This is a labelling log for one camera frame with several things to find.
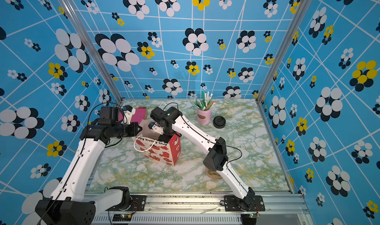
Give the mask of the red paper gift bag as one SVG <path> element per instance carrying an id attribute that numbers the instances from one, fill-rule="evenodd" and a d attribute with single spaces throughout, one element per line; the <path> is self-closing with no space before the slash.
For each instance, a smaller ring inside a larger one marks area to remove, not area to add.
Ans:
<path id="1" fill-rule="evenodd" d="M 146 158 L 171 166 L 176 165 L 181 153 L 181 136 L 178 134 L 167 136 L 154 132 L 155 121 L 147 117 L 139 126 L 142 127 L 142 131 L 133 137 L 135 150 Z"/>

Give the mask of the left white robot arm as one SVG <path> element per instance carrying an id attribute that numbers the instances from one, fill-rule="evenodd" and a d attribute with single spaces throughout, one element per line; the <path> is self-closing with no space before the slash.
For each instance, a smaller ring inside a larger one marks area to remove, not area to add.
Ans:
<path id="1" fill-rule="evenodd" d="M 112 208 L 137 210 L 129 189 L 125 186 L 111 187 L 101 195 L 85 202 L 84 194 L 88 180 L 96 171 L 98 162 L 112 138 L 134 137 L 142 131 L 137 122 L 115 125 L 88 125 L 80 135 L 78 150 L 56 189 L 47 199 L 36 205 L 40 217 L 38 225 L 90 225 L 94 218 Z"/>

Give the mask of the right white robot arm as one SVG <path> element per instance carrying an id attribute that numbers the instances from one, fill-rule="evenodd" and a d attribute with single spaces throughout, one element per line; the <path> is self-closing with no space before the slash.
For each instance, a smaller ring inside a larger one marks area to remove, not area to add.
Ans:
<path id="1" fill-rule="evenodd" d="M 255 192 L 243 182 L 230 164 L 227 156 L 226 141 L 215 138 L 195 126 L 181 111 L 175 107 L 163 110 L 155 107 L 150 117 L 156 122 L 163 134 L 172 136 L 176 133 L 186 137 L 201 148 L 206 155 L 203 164 L 213 172 L 217 172 L 232 189 L 238 205 L 244 211 L 257 210 Z"/>

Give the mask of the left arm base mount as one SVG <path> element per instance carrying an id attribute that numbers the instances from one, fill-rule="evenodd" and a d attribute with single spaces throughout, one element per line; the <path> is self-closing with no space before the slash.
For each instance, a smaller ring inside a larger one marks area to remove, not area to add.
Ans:
<path id="1" fill-rule="evenodd" d="M 146 195 L 137 195 L 132 194 L 130 195 L 130 198 L 127 199 L 127 201 L 122 201 L 118 205 L 114 205 L 108 209 L 108 211 L 115 211 L 115 212 L 136 212 L 136 211 L 143 211 L 146 205 Z"/>

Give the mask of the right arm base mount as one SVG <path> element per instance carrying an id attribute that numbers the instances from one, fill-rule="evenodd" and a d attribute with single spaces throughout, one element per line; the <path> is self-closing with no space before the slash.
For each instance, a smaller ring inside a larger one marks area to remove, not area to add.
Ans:
<path id="1" fill-rule="evenodd" d="M 247 196 L 239 199 L 234 195 L 224 196 L 226 212 L 264 212 L 266 211 L 262 196 Z"/>

